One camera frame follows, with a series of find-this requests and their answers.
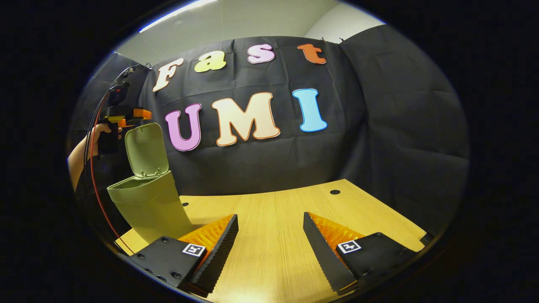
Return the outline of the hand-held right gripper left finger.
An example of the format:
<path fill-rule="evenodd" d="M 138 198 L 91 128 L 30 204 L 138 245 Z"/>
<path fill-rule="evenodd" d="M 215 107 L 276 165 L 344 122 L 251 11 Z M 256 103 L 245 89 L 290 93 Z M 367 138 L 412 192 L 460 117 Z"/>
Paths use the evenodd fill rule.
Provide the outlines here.
<path fill-rule="evenodd" d="M 223 272 L 238 232 L 237 215 L 226 215 L 179 239 L 161 236 L 129 260 L 171 287 L 208 295 Z"/>

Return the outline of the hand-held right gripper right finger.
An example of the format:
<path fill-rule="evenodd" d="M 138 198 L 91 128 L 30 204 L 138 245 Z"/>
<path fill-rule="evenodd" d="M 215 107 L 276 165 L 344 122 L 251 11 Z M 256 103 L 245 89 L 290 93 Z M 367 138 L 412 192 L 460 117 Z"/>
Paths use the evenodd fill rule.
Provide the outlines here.
<path fill-rule="evenodd" d="M 303 230 L 338 295 L 388 278 L 418 254 L 381 232 L 363 235 L 311 212 L 304 212 Z"/>

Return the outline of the green desktop garbage bin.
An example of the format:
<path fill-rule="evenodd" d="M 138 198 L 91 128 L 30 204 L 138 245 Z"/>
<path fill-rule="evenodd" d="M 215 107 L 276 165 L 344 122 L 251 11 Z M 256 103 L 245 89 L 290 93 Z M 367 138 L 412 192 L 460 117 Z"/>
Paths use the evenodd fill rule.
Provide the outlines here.
<path fill-rule="evenodd" d="M 169 167 L 162 128 L 147 123 L 127 131 L 125 149 L 132 175 L 107 188 L 126 222 L 147 243 L 192 232 Z"/>

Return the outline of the wooden desktop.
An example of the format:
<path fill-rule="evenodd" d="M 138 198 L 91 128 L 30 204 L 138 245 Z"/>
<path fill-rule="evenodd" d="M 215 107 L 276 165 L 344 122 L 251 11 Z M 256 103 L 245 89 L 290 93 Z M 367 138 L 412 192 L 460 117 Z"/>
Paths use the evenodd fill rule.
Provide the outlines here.
<path fill-rule="evenodd" d="M 325 303 L 339 296 L 304 234 L 310 212 L 362 235 L 382 232 L 420 251 L 426 232 L 348 180 L 258 194 L 180 197 L 198 228 L 227 215 L 239 223 L 214 291 L 214 303 Z"/>

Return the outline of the ceiling light panel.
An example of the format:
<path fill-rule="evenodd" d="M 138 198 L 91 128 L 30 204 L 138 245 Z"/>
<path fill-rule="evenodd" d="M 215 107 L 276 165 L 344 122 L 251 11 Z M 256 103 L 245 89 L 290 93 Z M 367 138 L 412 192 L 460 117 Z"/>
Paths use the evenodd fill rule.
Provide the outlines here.
<path fill-rule="evenodd" d="M 171 19 L 171 18 L 173 18 L 175 16 L 178 16 L 178 15 L 184 13 L 184 12 L 194 10 L 194 8 L 199 8 L 201 6 L 205 6 L 205 5 L 208 5 L 210 3 L 217 2 L 217 1 L 220 1 L 220 0 L 196 0 L 196 1 L 192 2 L 192 3 L 189 3 L 187 5 L 182 6 L 181 8 L 177 8 L 172 12 L 166 13 L 165 15 L 160 16 L 158 19 L 155 19 L 152 22 L 147 23 L 146 25 L 144 25 L 143 27 L 141 27 L 138 30 L 138 33 L 143 33 L 145 31 L 147 31 L 148 29 L 151 29 L 152 27 L 155 27 L 156 25 L 159 25 L 159 24 L 163 23 L 164 21 L 167 21 L 168 19 Z"/>

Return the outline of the black backdrop cloth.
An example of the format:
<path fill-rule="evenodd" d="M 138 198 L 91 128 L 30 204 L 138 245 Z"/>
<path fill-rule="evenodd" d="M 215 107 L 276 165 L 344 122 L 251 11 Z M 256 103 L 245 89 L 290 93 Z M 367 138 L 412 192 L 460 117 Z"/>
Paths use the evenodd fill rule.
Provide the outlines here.
<path fill-rule="evenodd" d="M 137 69 L 127 102 L 163 129 L 181 195 L 254 194 L 348 180 L 436 235 L 470 166 L 462 104 L 389 25 L 341 43 L 261 36 Z"/>

